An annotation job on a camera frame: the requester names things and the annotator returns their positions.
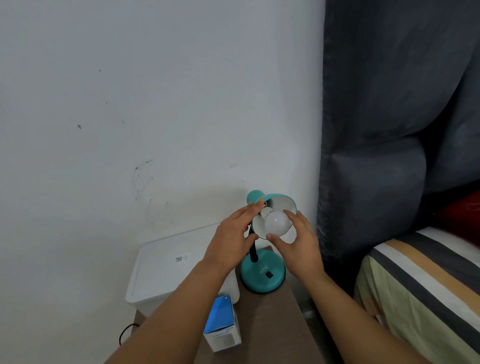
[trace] person's left hand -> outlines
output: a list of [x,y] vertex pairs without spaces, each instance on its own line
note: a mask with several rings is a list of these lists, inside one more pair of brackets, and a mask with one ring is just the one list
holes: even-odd
[[255,205],[249,203],[223,220],[217,227],[203,260],[220,268],[225,275],[230,273],[258,239],[257,234],[250,234],[245,238],[244,233],[263,205],[263,199]]

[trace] blue and white box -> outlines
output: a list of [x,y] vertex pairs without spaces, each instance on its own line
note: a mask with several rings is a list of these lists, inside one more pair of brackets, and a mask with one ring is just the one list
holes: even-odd
[[213,352],[241,344],[237,314],[229,294],[215,298],[204,336]]

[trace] wall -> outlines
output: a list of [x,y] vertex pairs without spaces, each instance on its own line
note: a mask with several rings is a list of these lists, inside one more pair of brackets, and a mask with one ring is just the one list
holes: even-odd
[[251,189],[315,220],[323,6],[0,3],[3,363],[105,360],[141,244]]

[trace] desk lamp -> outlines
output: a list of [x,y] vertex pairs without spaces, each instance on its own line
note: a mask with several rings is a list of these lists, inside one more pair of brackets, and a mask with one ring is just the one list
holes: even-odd
[[[265,204],[260,214],[253,218],[249,234],[256,233],[261,239],[266,239],[267,234],[285,235],[292,222],[283,210],[296,214],[295,202],[284,194],[264,194],[260,190],[254,190],[247,195],[247,203],[256,203],[261,198]],[[283,259],[269,250],[262,249],[257,252],[254,242],[241,263],[240,278],[245,287],[253,292],[272,292],[280,287],[285,279]]]

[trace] striped bedding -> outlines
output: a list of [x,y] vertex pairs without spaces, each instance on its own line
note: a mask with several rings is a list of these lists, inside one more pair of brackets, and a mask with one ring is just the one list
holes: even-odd
[[480,248],[426,228],[362,262],[355,300],[433,363],[480,363]]

